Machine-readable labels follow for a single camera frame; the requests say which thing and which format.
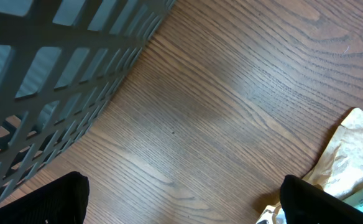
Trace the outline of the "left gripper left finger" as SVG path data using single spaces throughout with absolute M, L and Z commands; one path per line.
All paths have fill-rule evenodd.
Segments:
M 90 194 L 89 180 L 70 172 L 0 208 L 0 224 L 82 224 Z

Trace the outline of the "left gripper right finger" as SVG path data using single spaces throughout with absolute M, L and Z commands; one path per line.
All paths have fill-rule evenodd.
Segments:
M 363 224 L 363 212 L 294 175 L 285 176 L 280 203 L 287 224 Z

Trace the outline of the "brown snack packet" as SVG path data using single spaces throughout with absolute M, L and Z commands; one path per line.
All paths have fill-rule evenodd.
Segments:
M 360 108 L 351 110 L 317 164 L 299 179 L 342 202 L 363 189 L 363 111 Z M 266 206 L 257 223 L 287 223 L 280 201 Z

